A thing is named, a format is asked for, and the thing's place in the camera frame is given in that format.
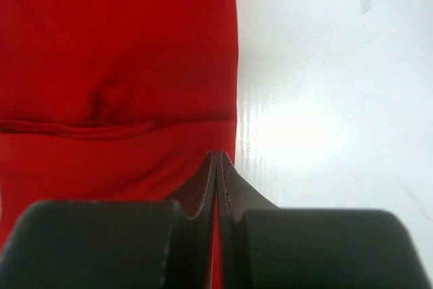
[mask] red garment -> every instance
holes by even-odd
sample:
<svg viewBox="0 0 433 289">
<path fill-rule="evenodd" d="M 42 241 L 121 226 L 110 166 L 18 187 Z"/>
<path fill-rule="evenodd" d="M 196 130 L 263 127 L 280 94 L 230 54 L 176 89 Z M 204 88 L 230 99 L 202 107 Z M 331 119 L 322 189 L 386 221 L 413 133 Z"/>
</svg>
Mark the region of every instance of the red garment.
<svg viewBox="0 0 433 289">
<path fill-rule="evenodd" d="M 158 200 L 234 155 L 235 0 L 0 0 L 0 247 L 41 199 Z"/>
</svg>

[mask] white surface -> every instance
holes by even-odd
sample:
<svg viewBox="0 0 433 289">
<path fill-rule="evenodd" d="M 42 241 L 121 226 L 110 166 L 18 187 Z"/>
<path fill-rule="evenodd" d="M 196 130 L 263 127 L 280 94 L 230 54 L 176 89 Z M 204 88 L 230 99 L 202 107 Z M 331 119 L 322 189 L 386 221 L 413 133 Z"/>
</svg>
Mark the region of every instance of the white surface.
<svg viewBox="0 0 433 289">
<path fill-rule="evenodd" d="M 394 212 L 433 278 L 433 0 L 237 0 L 236 166 L 280 206 Z"/>
</svg>

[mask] red towel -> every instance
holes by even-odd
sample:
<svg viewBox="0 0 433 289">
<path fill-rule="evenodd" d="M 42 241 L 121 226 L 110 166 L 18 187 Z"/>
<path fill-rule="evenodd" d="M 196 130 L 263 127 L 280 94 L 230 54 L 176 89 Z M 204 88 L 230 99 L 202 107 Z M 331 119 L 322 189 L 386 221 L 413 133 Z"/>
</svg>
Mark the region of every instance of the red towel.
<svg viewBox="0 0 433 289">
<path fill-rule="evenodd" d="M 158 200 L 234 155 L 235 0 L 0 0 L 0 247 L 41 199 Z"/>
</svg>

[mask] black plastic part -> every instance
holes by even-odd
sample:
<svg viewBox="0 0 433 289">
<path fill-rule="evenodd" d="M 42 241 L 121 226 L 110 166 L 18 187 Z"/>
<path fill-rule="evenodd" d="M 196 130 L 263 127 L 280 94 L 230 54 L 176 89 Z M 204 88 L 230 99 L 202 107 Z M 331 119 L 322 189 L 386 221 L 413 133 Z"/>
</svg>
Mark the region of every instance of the black plastic part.
<svg viewBox="0 0 433 289">
<path fill-rule="evenodd" d="M 281 210 L 209 153 L 166 202 L 43 202 L 3 251 L 0 289 L 429 289 L 404 226 L 371 210 Z"/>
</svg>

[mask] red cloth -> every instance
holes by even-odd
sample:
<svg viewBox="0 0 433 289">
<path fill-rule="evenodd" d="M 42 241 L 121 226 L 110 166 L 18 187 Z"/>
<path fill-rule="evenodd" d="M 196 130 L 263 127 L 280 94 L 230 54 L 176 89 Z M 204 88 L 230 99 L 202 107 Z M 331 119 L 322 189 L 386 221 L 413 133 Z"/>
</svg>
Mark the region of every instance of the red cloth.
<svg viewBox="0 0 433 289">
<path fill-rule="evenodd" d="M 0 4 L 0 247 L 34 201 L 158 200 L 234 155 L 235 0 Z"/>
</svg>

